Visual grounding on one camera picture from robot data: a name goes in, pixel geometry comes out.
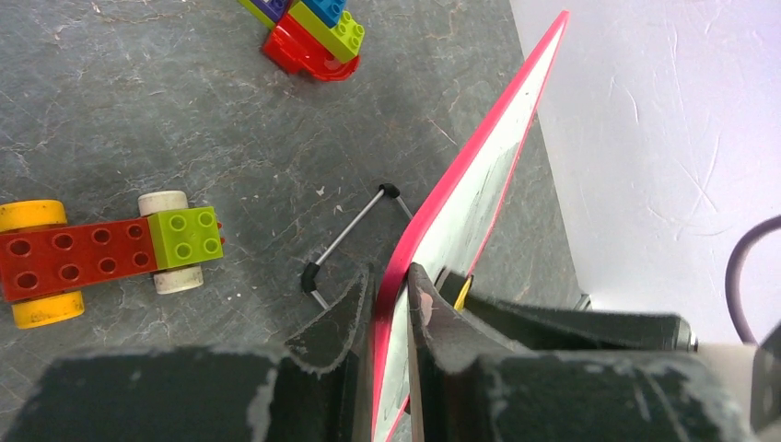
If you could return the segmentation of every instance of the metal rod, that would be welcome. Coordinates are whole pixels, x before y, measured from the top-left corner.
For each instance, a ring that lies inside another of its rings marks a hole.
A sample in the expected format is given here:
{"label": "metal rod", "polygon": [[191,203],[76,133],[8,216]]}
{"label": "metal rod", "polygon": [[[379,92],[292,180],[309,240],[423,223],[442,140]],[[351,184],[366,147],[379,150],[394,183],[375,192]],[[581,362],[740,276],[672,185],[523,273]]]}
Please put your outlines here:
{"label": "metal rod", "polygon": [[322,307],[323,310],[328,309],[328,304],[325,302],[325,299],[322,298],[320,292],[317,290],[312,290],[309,293],[312,295],[312,297],[315,298],[316,301],[318,301],[318,304],[320,304],[320,307]]}
{"label": "metal rod", "polygon": [[407,214],[407,216],[410,219],[413,219],[413,213],[410,212],[410,208],[407,207],[407,204],[404,203],[404,201],[402,200],[402,197],[401,196],[397,197],[396,201],[399,202],[399,205],[402,207],[402,210]]}
{"label": "metal rod", "polygon": [[347,227],[342,230],[342,233],[339,234],[338,237],[331,243],[330,246],[328,246],[328,249],[325,250],[325,252],[322,253],[322,255],[318,258],[315,263],[317,265],[322,265],[325,260],[328,259],[328,257],[333,253],[334,250],[336,250],[337,247],[339,247],[339,244],[344,240],[344,237],[347,236],[348,233],[360,222],[361,219],[363,219],[364,216],[368,213],[369,210],[371,210],[372,207],[382,198],[382,195],[385,194],[385,191],[379,191],[376,195],[374,195],[374,198],[371,199],[371,201],[368,202],[366,207],[364,207],[360,212],[358,212],[358,215],[356,215],[355,218],[353,218],[352,221],[350,221],[350,224],[347,225]]}

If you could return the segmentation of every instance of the black cable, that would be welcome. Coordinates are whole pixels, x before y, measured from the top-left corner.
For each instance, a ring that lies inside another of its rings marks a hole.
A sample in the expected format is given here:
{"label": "black cable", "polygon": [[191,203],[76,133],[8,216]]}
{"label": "black cable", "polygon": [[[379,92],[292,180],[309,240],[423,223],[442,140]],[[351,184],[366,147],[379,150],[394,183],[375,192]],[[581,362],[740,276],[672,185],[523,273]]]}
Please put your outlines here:
{"label": "black cable", "polygon": [[735,331],[738,332],[738,336],[744,343],[756,343],[756,338],[754,338],[752,328],[743,313],[743,305],[740,301],[740,274],[752,247],[767,234],[777,230],[781,230],[781,215],[763,221],[743,235],[727,261],[727,270],[724,276],[727,310],[735,325]]}

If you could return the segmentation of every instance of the lego stud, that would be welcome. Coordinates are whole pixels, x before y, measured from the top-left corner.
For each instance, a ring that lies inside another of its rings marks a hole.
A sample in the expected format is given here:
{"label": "lego stud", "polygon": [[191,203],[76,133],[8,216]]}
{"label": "lego stud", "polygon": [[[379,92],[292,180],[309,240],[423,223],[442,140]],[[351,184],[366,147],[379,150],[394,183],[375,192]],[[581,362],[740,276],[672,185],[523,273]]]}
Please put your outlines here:
{"label": "lego stud", "polygon": [[137,226],[133,224],[130,227],[127,227],[127,236],[132,239],[139,239],[144,235],[144,230],[141,228],[141,226]]}
{"label": "lego stud", "polygon": [[217,241],[214,238],[209,238],[206,241],[204,241],[204,250],[206,250],[206,253],[213,254],[217,253],[219,250],[220,242]]}
{"label": "lego stud", "polygon": [[149,264],[149,255],[146,253],[143,253],[142,251],[139,251],[135,255],[133,255],[133,264],[137,265],[138,267],[144,267],[147,264]]}
{"label": "lego stud", "polygon": [[28,256],[30,251],[30,245],[24,239],[17,239],[8,245],[8,249],[11,253],[17,256]]}
{"label": "lego stud", "polygon": [[38,276],[33,272],[24,272],[17,276],[17,286],[19,288],[35,288],[38,285]]}
{"label": "lego stud", "polygon": [[198,224],[201,227],[211,227],[215,223],[215,218],[208,212],[203,212],[198,215]]}
{"label": "lego stud", "polygon": [[190,258],[192,256],[192,247],[190,247],[190,244],[182,242],[180,245],[176,246],[176,256],[182,260]]}
{"label": "lego stud", "polygon": [[54,244],[54,247],[59,250],[71,250],[73,247],[73,237],[71,237],[68,234],[61,233],[59,235],[55,235],[52,243]]}
{"label": "lego stud", "polygon": [[81,272],[79,272],[78,267],[73,264],[64,265],[63,268],[60,269],[60,277],[66,281],[75,281],[80,274]]}
{"label": "lego stud", "polygon": [[115,270],[117,270],[117,262],[111,258],[103,258],[98,262],[98,267],[100,268],[101,272],[104,273],[113,273]]}
{"label": "lego stud", "polygon": [[187,227],[187,220],[185,220],[184,216],[182,215],[174,215],[170,218],[169,225],[171,230],[175,232],[181,232],[185,227]]}
{"label": "lego stud", "polygon": [[92,239],[98,244],[108,244],[111,241],[111,232],[105,228],[99,228],[92,232]]}

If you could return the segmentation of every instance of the red-edged board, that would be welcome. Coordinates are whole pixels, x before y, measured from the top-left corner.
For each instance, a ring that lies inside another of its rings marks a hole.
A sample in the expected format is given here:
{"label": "red-edged board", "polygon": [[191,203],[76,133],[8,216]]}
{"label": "red-edged board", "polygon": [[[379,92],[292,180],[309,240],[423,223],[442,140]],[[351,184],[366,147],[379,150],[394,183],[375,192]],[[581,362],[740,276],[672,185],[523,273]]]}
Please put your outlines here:
{"label": "red-edged board", "polygon": [[426,198],[404,231],[379,287],[375,310],[372,425],[388,440],[409,398],[407,287],[410,263],[428,274],[469,274],[504,200],[537,103],[564,35],[562,12]]}

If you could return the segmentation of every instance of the pink edge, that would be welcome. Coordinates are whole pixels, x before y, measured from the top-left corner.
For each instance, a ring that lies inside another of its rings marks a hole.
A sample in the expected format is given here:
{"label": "pink edge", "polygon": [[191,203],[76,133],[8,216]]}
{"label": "pink edge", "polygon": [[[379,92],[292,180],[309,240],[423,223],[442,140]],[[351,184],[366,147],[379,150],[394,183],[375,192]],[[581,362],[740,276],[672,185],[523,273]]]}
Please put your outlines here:
{"label": "pink edge", "polygon": [[[469,141],[466,143],[464,148],[458,154],[456,159],[450,165],[448,170],[445,172],[445,174],[439,180],[437,185],[434,187],[434,190],[425,199],[420,210],[417,211],[413,220],[410,222],[409,226],[404,230],[402,238],[399,240],[398,246],[393,251],[393,254],[390,256],[388,267],[385,271],[385,275],[383,276],[382,282],[379,286],[377,304],[375,306],[374,391],[373,391],[373,398],[372,398],[373,406],[372,406],[372,423],[371,423],[372,437],[374,435],[375,427],[377,424],[377,415],[379,411],[378,410],[379,395],[382,392],[382,380],[383,377],[385,376],[385,364],[388,356],[388,343],[391,335],[391,322],[393,319],[392,317],[393,309],[396,302],[396,298],[399,295],[400,288],[404,283],[404,278],[406,277],[407,271],[409,270],[410,264],[412,263],[413,255],[417,250],[417,247],[420,245],[421,241],[423,240],[423,237],[425,236],[425,233],[428,231],[428,228],[431,226],[431,224],[434,222],[434,219],[439,214],[439,211],[445,205],[445,202],[453,193],[461,178],[463,178],[464,173],[466,173],[466,170],[474,161],[475,157],[477,156],[477,153],[480,151],[480,148],[485,144],[488,135],[494,130],[494,127],[498,123],[499,118],[507,110],[507,107],[509,106],[511,100],[516,96],[521,85],[523,85],[523,83],[526,81],[527,77],[529,76],[529,73],[531,72],[532,67],[540,61],[540,57],[542,56],[542,53],[544,52],[545,48],[551,43],[551,41],[553,40],[554,36],[559,31],[559,29],[561,29],[562,34],[564,34],[568,20],[569,20],[569,12],[562,11],[561,14],[559,14],[559,16],[556,18],[554,23],[551,25],[551,27],[545,32],[545,35],[542,36],[540,42],[531,52],[530,56],[525,60],[519,72],[516,74],[516,76],[513,78],[513,80],[505,89],[505,91],[496,101],[494,107],[490,111],[488,111],[488,114],[485,116],[483,122],[480,123],[480,126],[478,126],[477,130],[474,132],[472,138],[469,139]],[[558,49],[559,49],[558,46],[560,44],[561,44],[561,39],[559,39],[559,42],[557,43],[554,52],[554,57],[553,60],[551,61],[551,66],[553,66],[553,63],[555,61],[555,56],[558,53]],[[542,84],[542,90],[545,89],[545,85],[548,82],[549,74],[550,74],[550,66],[548,68],[548,72],[545,74],[545,80]],[[537,98],[537,102],[534,104],[534,110],[532,112],[532,116],[537,110],[537,105],[539,105],[540,103],[541,96],[542,93]],[[529,124],[526,127],[526,131],[521,140],[521,145],[523,145],[523,143],[526,141],[526,136],[529,133],[529,128],[531,127],[532,121],[533,118],[529,121]],[[518,162],[520,151],[521,149],[518,149],[518,152],[513,160],[514,164]],[[512,178],[512,173],[510,173],[507,176],[507,181],[505,182],[505,188],[502,191],[502,201],[504,200],[505,195],[507,194],[507,189],[509,188],[509,183],[511,181],[511,178]],[[498,218],[499,211],[501,209],[501,205],[502,204],[499,204],[499,206],[497,207],[494,213],[494,219],[491,222],[490,230],[493,230],[494,228],[496,219]],[[480,257],[480,254],[483,252],[483,249],[485,248],[485,244],[487,243],[489,237],[490,237],[490,233],[489,235],[486,235],[486,237],[484,238],[483,244],[481,245],[479,252],[475,257],[474,261],[472,262],[472,269],[474,268],[474,265],[477,263],[477,259]],[[404,406],[406,406],[407,401],[409,401],[409,397],[406,399]],[[396,417],[396,422],[393,425],[393,431],[395,431],[395,428],[399,423],[399,419],[401,418],[402,413],[399,413],[399,415]]]}

